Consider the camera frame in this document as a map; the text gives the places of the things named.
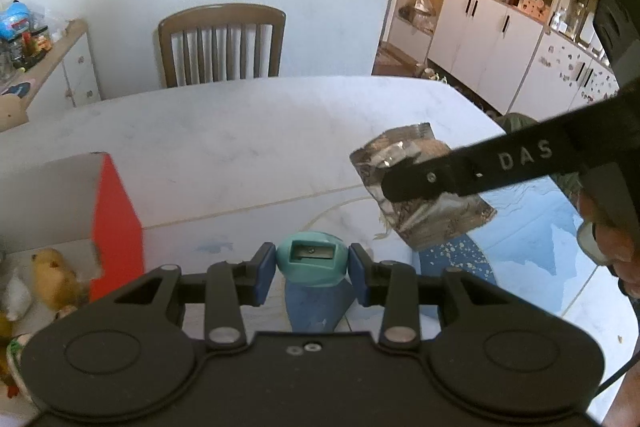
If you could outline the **person's right hand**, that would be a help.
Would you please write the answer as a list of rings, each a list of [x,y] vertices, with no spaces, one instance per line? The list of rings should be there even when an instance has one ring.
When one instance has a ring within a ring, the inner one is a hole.
[[[634,243],[629,233],[609,225],[608,219],[585,191],[579,193],[577,205],[580,215],[594,224],[596,243],[622,283],[624,293],[638,299],[639,245]]]

